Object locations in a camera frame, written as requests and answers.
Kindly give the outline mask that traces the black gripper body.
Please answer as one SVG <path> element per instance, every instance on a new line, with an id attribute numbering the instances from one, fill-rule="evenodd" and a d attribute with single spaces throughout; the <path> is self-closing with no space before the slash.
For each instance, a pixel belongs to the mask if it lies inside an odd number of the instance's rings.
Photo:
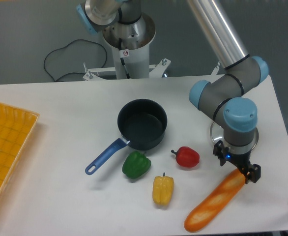
<path id="1" fill-rule="evenodd" d="M 238 154 L 230 147 L 224 148 L 224 157 L 227 161 L 236 166 L 239 170 L 249 170 L 252 167 L 250 162 L 251 150 Z"/>

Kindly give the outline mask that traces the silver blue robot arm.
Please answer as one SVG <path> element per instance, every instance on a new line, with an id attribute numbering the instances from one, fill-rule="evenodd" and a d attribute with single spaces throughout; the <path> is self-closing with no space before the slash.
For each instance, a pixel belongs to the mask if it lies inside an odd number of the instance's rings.
<path id="1" fill-rule="evenodd" d="M 244 94 L 258 86 L 268 76 L 267 63 L 260 57 L 252 57 L 237 37 L 220 4 L 213 0 L 191 0 L 189 5 L 198 20 L 211 47 L 226 73 L 211 83 L 205 80 L 195 83 L 190 92 L 190 102 L 223 129 L 223 139 L 213 148 L 221 165 L 231 162 L 244 175 L 246 181 L 257 182 L 261 168 L 250 162 L 254 134 L 258 121 L 255 103 Z M 122 136 L 106 148 L 85 172 L 93 174 L 115 152 L 127 145 L 135 149 L 156 146 L 164 134 L 154 123 L 166 124 L 164 109 L 154 101 L 137 99 L 127 103 L 118 114 L 118 127 Z"/>

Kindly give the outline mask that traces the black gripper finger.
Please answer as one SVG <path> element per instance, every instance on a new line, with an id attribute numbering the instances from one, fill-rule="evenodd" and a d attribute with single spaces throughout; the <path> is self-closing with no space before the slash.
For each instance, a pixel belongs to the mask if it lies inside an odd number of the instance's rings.
<path id="1" fill-rule="evenodd" d="M 245 177 L 245 183 L 256 183 L 261 177 L 261 166 L 258 164 L 250 164 L 242 169 L 242 174 Z"/>
<path id="2" fill-rule="evenodd" d="M 229 148 L 224 146 L 222 140 L 219 140 L 213 148 L 213 155 L 217 156 L 220 160 L 220 166 L 223 166 L 229 159 Z"/>

